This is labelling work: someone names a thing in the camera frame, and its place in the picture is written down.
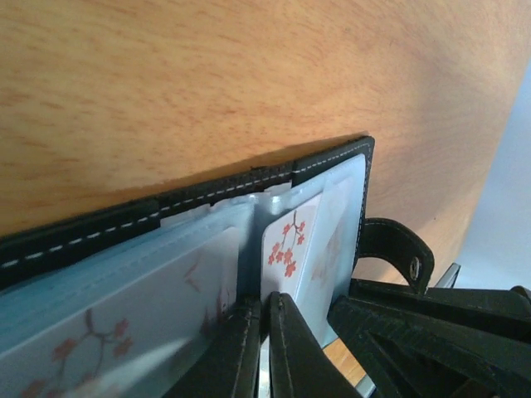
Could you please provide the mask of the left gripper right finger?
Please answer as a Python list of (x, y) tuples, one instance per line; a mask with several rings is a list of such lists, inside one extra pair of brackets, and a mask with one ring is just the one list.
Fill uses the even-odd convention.
[(270, 390), (274, 397), (359, 397), (326, 357), (286, 293), (270, 296)]

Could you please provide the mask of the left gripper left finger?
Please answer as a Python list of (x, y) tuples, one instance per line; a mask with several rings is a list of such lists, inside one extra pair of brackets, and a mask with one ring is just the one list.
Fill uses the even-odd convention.
[(238, 301), (198, 361), (166, 397), (255, 397), (261, 351), (261, 301)]

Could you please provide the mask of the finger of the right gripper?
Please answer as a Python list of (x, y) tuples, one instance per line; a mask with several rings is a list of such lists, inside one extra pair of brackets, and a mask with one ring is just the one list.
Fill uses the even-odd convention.
[(429, 288), (353, 279), (350, 296), (484, 332), (528, 332), (530, 302), (513, 290)]
[(338, 298), (328, 320), (382, 397), (530, 395), (528, 342), (367, 298)]

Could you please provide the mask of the black leather card holder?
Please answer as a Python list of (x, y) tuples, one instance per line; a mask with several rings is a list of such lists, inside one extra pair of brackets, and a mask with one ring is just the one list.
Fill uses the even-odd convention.
[(4, 397), (354, 397), (323, 353), (361, 258), (434, 257), (365, 215), (374, 141), (1, 239)]

